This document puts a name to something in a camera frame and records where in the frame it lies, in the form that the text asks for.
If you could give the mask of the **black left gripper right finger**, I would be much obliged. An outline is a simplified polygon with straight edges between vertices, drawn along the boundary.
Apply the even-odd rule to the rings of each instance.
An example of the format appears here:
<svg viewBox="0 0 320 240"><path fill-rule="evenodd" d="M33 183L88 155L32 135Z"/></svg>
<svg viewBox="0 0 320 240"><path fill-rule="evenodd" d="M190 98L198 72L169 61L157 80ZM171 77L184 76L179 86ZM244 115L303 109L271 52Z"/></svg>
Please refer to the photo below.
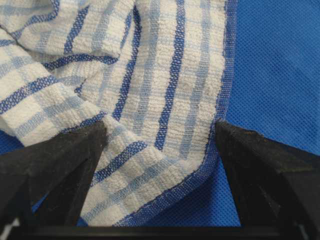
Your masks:
<svg viewBox="0 0 320 240"><path fill-rule="evenodd" d="M320 158L313 153L217 121L222 160L240 227L220 229L232 240L317 240Z"/></svg>

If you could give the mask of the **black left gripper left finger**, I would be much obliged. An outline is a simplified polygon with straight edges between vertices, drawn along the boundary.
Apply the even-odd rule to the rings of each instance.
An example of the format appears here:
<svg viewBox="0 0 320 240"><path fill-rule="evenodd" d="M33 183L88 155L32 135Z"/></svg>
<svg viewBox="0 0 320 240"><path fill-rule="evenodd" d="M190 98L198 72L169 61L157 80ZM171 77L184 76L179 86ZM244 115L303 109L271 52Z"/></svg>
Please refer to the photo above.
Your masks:
<svg viewBox="0 0 320 240"><path fill-rule="evenodd" d="M75 226L107 144L102 122L0 157L0 225Z"/></svg>

